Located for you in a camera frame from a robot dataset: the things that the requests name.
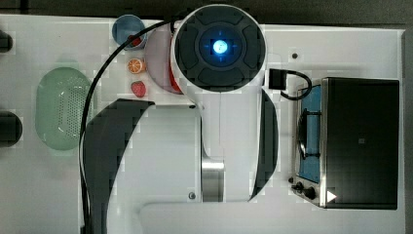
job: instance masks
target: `black object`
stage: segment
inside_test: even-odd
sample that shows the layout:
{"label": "black object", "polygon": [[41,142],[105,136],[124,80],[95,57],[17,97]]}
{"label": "black object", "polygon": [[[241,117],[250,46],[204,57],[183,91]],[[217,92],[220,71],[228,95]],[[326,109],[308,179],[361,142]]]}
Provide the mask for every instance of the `black object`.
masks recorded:
{"label": "black object", "polygon": [[0,31],[0,53],[6,53],[13,48],[13,38],[4,31]]}
{"label": "black object", "polygon": [[297,191],[297,193],[302,193],[304,189],[304,185],[302,182],[297,182],[295,185],[292,185],[291,188]]}
{"label": "black object", "polygon": [[307,116],[309,115],[320,116],[321,112],[313,112],[304,109],[303,113],[301,113],[300,120],[298,121],[298,151],[300,152],[301,158],[303,160],[305,160],[309,156],[319,157],[319,153],[309,154],[305,151],[305,149],[307,148]]}
{"label": "black object", "polygon": [[262,91],[261,128],[259,137],[258,167],[251,199],[265,186],[277,165],[279,126],[277,112],[270,97]]}
{"label": "black object", "polygon": [[314,187],[309,187],[303,190],[304,192],[304,196],[306,196],[307,198],[314,200],[316,198],[316,190],[314,189]]}
{"label": "black object", "polygon": [[170,24],[169,24],[170,33],[173,34],[175,32],[174,25],[175,25],[177,20],[184,20],[186,18],[186,16],[191,14],[191,12],[193,12],[193,11],[194,11],[194,9],[187,8],[187,9],[185,9],[183,11],[179,11],[178,13],[173,15],[171,17]]}
{"label": "black object", "polygon": [[[139,31],[138,33],[134,34],[134,36],[132,36],[131,38],[129,38],[126,42],[124,42],[121,46],[119,46],[115,52],[112,53],[112,55],[110,55],[110,57],[106,60],[106,62],[103,64],[103,66],[99,69],[99,71],[97,72],[96,76],[94,77],[94,80],[92,81],[91,87],[89,88],[88,91],[88,96],[86,97],[85,100],[85,107],[83,108],[83,112],[82,112],[82,122],[80,125],[80,137],[79,137],[79,145],[81,145],[81,140],[82,140],[82,135],[85,132],[85,128],[86,128],[86,121],[88,118],[88,112],[89,112],[89,106],[91,105],[91,101],[92,101],[92,96],[94,94],[94,89],[98,83],[98,81],[100,80],[101,75],[103,74],[104,70],[107,68],[107,66],[110,64],[110,62],[123,50],[125,49],[125,47],[127,47],[128,44],[130,44],[133,40],[135,40],[136,38],[140,37],[141,35],[159,27],[162,26],[164,24],[169,23],[168,20],[164,20],[158,23],[155,23],[149,27],[146,27],[145,29]],[[80,159],[80,150],[81,147],[79,147],[79,162],[81,162]],[[88,202],[88,192],[87,192],[87,187],[86,187],[86,183],[85,183],[85,177],[82,173],[82,170],[80,170],[80,180],[81,180],[81,190],[82,190],[82,210],[83,210],[83,219],[85,222],[85,226],[81,227],[81,234],[90,234],[90,233],[94,233],[93,230],[89,229],[87,230],[87,225],[88,222],[90,221],[90,214],[88,212],[89,210],[89,202]]]}
{"label": "black object", "polygon": [[271,90],[286,89],[286,70],[270,68],[269,87]]}
{"label": "black object", "polygon": [[328,78],[321,86],[325,186],[337,196],[326,207],[397,209],[399,82]]}
{"label": "black object", "polygon": [[0,111],[0,147],[16,144],[22,134],[21,120],[12,112]]}
{"label": "black object", "polygon": [[152,101],[117,99],[88,124],[83,163],[91,215],[85,233],[104,234],[110,192],[125,149],[141,115]]}
{"label": "black object", "polygon": [[279,69],[270,68],[270,81],[269,81],[268,88],[271,90],[285,90],[287,74],[296,75],[296,76],[303,78],[304,80],[306,80],[308,88],[306,92],[304,92],[304,94],[302,94],[299,97],[291,97],[287,95],[286,93],[282,92],[282,96],[284,98],[287,98],[289,100],[299,100],[299,99],[305,98],[307,95],[310,94],[311,89],[313,88],[313,83],[311,82],[311,79],[301,72],[292,71],[292,70],[279,70]]}
{"label": "black object", "polygon": [[[225,41],[228,50],[217,54],[213,43]],[[266,53],[264,35],[257,23],[230,6],[204,7],[184,22],[176,35],[175,58],[194,85],[228,92],[251,81]]]}

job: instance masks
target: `black circular cap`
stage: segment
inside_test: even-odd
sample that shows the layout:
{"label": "black circular cap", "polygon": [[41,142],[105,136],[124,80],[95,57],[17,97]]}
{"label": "black circular cap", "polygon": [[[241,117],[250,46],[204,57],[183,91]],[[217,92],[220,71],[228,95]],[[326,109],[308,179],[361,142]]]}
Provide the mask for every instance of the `black circular cap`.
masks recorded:
{"label": "black circular cap", "polygon": [[13,38],[5,33],[0,31],[0,53],[6,53],[13,48]]}
{"label": "black circular cap", "polygon": [[316,198],[316,190],[314,187],[306,188],[304,189],[304,195],[309,199],[314,200]]}
{"label": "black circular cap", "polygon": [[[231,6],[201,8],[183,22],[175,42],[175,58],[185,77],[214,92],[233,91],[250,82],[266,53],[259,25]],[[216,42],[224,49],[214,50]]]}
{"label": "black circular cap", "polygon": [[22,134],[21,120],[10,111],[0,110],[0,147],[16,144]]}

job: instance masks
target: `white table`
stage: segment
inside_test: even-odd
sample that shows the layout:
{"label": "white table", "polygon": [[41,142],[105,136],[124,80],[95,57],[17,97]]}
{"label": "white table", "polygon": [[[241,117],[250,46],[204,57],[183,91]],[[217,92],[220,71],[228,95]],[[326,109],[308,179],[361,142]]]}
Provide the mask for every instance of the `white table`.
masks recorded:
{"label": "white table", "polygon": [[[75,151],[50,150],[34,129],[36,89],[50,70],[69,66],[93,79],[117,47],[114,19],[0,16],[0,29],[15,40],[0,56],[0,108],[15,112],[23,137],[0,148],[0,233],[77,233],[79,174]],[[263,25],[269,66],[325,76],[401,80],[401,30]],[[147,74],[132,75],[126,62],[142,52],[122,52],[97,87],[97,110],[116,98],[136,98],[134,80],[148,87],[144,99],[188,104],[184,96],[166,98]],[[151,205],[141,213],[146,233],[404,233],[403,117],[400,115],[397,211],[331,211],[292,194],[292,103],[278,104],[282,128],[276,172],[253,204]]]}

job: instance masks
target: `red fruit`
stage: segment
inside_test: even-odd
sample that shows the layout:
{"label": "red fruit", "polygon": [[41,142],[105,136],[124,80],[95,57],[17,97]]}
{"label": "red fruit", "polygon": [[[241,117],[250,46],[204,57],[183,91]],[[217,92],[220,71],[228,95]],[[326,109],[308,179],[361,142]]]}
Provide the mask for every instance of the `red fruit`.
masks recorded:
{"label": "red fruit", "polygon": [[172,73],[172,67],[170,66],[170,60],[169,60],[169,80],[170,80],[170,84],[172,85],[172,88],[180,93],[182,93],[182,91],[179,89],[178,84],[176,84],[176,80],[175,77],[173,77],[173,73]]}
{"label": "red fruit", "polygon": [[141,81],[131,83],[131,91],[138,97],[143,98],[146,94],[145,84]]}
{"label": "red fruit", "polygon": [[131,41],[131,45],[132,46],[138,46],[140,43],[142,42],[142,40],[140,39],[140,37],[134,39],[133,41]]}

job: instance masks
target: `oven handle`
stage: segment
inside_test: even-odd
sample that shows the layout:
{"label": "oven handle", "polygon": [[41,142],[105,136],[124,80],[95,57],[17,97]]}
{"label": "oven handle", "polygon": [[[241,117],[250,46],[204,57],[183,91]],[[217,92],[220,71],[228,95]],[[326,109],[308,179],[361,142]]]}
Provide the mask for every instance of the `oven handle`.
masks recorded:
{"label": "oven handle", "polygon": [[308,156],[317,156],[319,157],[319,153],[317,154],[309,154],[306,153],[307,148],[307,116],[309,115],[316,115],[321,116],[320,111],[308,111],[307,108],[303,110],[301,113],[300,120],[298,121],[298,151],[300,152],[300,156],[303,160],[305,160]]}

